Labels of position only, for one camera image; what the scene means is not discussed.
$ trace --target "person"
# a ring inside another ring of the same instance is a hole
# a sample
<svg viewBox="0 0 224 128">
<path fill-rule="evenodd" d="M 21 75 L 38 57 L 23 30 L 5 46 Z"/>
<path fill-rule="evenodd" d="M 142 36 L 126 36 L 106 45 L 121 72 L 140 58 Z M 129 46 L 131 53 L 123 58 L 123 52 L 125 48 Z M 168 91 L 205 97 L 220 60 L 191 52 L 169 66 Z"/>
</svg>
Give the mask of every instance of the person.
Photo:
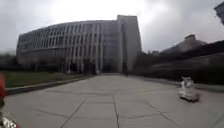
<svg viewBox="0 0 224 128">
<path fill-rule="evenodd" d="M 123 72 L 126 76 L 128 76 L 128 64 L 127 64 L 127 62 L 123 62 Z"/>
<path fill-rule="evenodd" d="M 0 74 L 0 126 L 3 125 L 2 109 L 5 105 L 4 98 L 5 98 L 5 80 L 4 76 Z"/>
</svg>

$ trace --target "stone pavement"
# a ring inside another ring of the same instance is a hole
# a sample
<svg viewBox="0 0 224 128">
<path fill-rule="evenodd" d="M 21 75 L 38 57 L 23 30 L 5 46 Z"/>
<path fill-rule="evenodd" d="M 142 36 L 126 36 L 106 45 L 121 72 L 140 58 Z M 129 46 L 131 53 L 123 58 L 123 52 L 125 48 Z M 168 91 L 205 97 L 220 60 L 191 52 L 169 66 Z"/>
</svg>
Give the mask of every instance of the stone pavement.
<svg viewBox="0 0 224 128">
<path fill-rule="evenodd" d="M 198 103 L 176 93 L 172 85 L 101 75 L 9 96 L 4 111 L 22 128 L 206 128 L 224 113 L 222 93 L 200 91 Z"/>
</svg>

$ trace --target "concrete surface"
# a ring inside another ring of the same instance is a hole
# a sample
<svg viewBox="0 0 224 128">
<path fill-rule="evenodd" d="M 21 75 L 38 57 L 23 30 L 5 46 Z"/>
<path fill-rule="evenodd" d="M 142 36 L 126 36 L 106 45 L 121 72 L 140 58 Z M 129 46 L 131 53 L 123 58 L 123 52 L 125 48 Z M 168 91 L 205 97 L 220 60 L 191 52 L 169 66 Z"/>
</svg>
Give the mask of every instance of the concrete surface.
<svg viewBox="0 0 224 128">
<path fill-rule="evenodd" d="M 199 92 L 189 103 L 175 86 L 101 75 L 8 96 L 4 111 L 22 128 L 222 128 L 224 94 Z"/>
</svg>

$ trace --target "large modern building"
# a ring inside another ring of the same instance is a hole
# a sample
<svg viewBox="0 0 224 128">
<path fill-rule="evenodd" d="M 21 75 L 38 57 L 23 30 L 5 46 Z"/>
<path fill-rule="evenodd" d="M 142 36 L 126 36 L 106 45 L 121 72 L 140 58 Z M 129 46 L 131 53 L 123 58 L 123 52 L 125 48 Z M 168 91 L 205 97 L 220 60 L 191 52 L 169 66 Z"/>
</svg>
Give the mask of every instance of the large modern building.
<svg viewBox="0 0 224 128">
<path fill-rule="evenodd" d="M 217 16 L 221 19 L 222 24 L 224 25 L 224 2 L 216 6 L 215 8 Z"/>
<path fill-rule="evenodd" d="M 40 28 L 19 36 L 17 58 L 30 66 L 57 58 L 68 71 L 76 64 L 82 71 L 85 60 L 97 70 L 111 65 L 122 71 L 123 62 L 132 70 L 141 52 L 141 39 L 136 16 L 118 15 L 117 20 L 69 22 Z"/>
</svg>

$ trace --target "walkway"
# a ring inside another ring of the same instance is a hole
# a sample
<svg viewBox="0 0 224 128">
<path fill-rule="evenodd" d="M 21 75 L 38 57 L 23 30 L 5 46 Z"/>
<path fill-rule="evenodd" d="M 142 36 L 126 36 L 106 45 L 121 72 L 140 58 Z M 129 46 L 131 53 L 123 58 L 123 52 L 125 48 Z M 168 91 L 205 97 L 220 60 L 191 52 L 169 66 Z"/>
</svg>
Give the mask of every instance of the walkway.
<svg viewBox="0 0 224 128">
<path fill-rule="evenodd" d="M 176 93 L 172 85 L 101 75 L 9 96 L 5 114 L 22 128 L 206 128 L 224 112 L 224 94 L 200 91 L 201 102 L 189 103 Z"/>
</svg>

